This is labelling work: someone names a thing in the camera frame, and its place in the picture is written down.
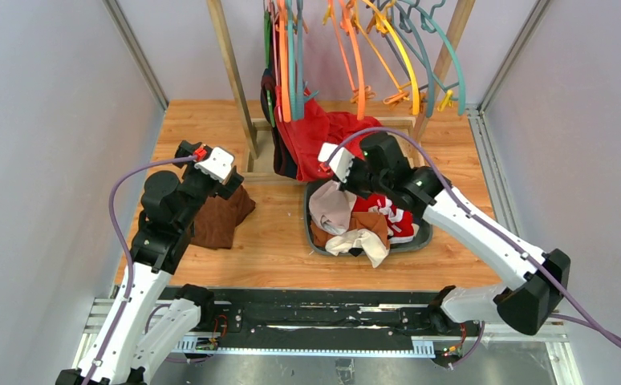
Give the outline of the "red underwear white trim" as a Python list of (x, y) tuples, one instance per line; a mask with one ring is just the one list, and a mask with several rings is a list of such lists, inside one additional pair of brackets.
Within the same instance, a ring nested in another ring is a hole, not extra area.
[(357, 197), (352, 211), (354, 213), (379, 213), (386, 221), (388, 240), (391, 244), (403, 244), (414, 240), (420, 226), (413, 215), (397, 207), (392, 200), (379, 194), (368, 198)]

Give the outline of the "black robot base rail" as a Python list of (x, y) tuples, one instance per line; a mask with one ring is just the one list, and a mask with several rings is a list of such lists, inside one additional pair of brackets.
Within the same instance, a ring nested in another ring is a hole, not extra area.
[(169, 363), (201, 363), (218, 355), (423, 359), (451, 370), (494, 343), (521, 347), (567, 340), (559, 321), (523, 335), (499, 322), (455, 326), (430, 309), (422, 291), (214, 288), (205, 314), (168, 339)]

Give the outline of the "yellow plastic clip hanger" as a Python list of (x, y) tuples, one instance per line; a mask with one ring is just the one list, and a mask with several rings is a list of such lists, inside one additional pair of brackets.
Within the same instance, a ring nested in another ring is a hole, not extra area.
[(382, 104), (395, 108), (408, 103), (410, 114), (416, 116), (422, 111), (420, 83), (389, 14), (392, 7), (392, 1), (384, 6), (378, 6), (376, 1), (350, 1), (346, 9), (351, 26), (366, 42), (393, 86), (393, 92), (383, 98)]

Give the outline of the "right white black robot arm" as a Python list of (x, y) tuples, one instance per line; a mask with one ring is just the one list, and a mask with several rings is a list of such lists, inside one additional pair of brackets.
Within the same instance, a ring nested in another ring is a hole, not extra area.
[(360, 197), (382, 195), (398, 208), (453, 236), (501, 279), (493, 286), (446, 286), (430, 303), (436, 325), (469, 321), (503, 322), (535, 335), (554, 312), (567, 287), (570, 257), (530, 244), (470, 203), (434, 164), (414, 168), (397, 141), (400, 132), (368, 128), (356, 133), (363, 153), (346, 143), (325, 143), (319, 162), (342, 189)]

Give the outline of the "blue-grey plastic clip hanger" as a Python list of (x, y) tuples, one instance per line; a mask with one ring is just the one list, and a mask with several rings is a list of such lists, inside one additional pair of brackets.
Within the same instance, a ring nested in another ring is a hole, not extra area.
[(437, 76), (433, 73), (433, 66), (428, 57), (424, 40), (420, 33), (426, 30), (435, 31), (433, 25), (428, 23), (419, 6), (419, 1), (382, 1), (380, 11), (390, 22), (396, 36), (404, 45), (406, 54), (400, 53), (399, 64), (406, 72), (409, 81), (415, 76), (410, 75), (407, 70), (405, 59), (414, 63), (417, 61), (425, 70), (426, 80), (418, 79), (417, 91), (420, 94), (419, 112), (424, 117), (429, 118), (433, 114), (436, 97), (434, 91), (438, 86)]

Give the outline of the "brown underwear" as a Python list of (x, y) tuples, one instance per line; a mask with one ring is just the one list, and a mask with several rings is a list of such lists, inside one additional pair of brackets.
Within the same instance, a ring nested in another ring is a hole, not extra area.
[(389, 255), (391, 242), (385, 217), (379, 213), (354, 213), (348, 230), (334, 235), (310, 223), (311, 244), (333, 256), (365, 255), (373, 268), (382, 264)]

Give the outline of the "teal plastic clip hanger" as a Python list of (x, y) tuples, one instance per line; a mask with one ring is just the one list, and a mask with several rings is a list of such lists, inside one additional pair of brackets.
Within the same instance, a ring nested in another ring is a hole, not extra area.
[[(467, 104), (467, 83), (457, 48), (475, 2), (456, 2), (449, 25), (443, 28), (435, 15), (446, 4), (446, 1), (435, 1), (426, 6), (422, 1), (399, 1), (393, 11), (397, 31), (414, 39), (412, 43), (407, 41), (406, 46), (425, 69), (424, 83), (417, 87), (417, 91), (424, 97), (422, 114), (427, 118), (434, 111), (452, 107), (462, 114)], [(421, 36), (424, 32), (437, 36), (441, 41), (435, 63), (431, 62), (424, 46)]]

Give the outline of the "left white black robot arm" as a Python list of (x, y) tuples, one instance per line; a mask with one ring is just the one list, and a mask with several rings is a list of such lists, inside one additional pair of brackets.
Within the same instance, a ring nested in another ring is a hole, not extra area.
[(244, 180), (234, 156), (220, 147), (182, 141), (170, 160), (144, 182), (136, 234), (126, 241), (115, 213), (116, 193), (134, 172), (113, 185), (108, 213), (126, 259), (124, 279), (91, 347), (76, 367), (61, 371), (57, 384), (149, 384), (179, 341), (215, 319), (214, 294), (186, 284), (154, 326), (157, 300), (176, 273), (196, 233), (195, 216), (210, 197), (230, 198)]

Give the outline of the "pale pink underwear cream waistband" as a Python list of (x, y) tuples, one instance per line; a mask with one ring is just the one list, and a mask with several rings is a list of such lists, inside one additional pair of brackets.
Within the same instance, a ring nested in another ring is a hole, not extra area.
[(349, 230), (352, 209), (357, 196), (339, 189), (339, 183), (329, 180), (321, 184), (311, 195), (308, 209), (316, 226), (332, 235)]

